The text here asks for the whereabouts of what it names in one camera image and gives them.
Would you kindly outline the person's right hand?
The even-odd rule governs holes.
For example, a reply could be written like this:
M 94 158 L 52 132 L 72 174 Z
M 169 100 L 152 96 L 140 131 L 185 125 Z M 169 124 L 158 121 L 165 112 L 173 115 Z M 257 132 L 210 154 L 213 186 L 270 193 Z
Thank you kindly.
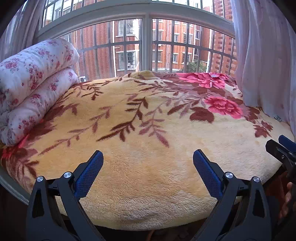
M 281 211 L 279 213 L 279 218 L 282 219 L 283 217 L 287 216 L 288 214 L 288 211 L 289 211 L 289 203 L 291 201 L 291 198 L 292 198 L 292 192 L 291 192 L 291 189 L 293 187 L 293 183 L 292 182 L 289 182 L 287 184 L 287 188 L 288 188 L 288 193 L 285 195 L 285 202 L 281 208 Z

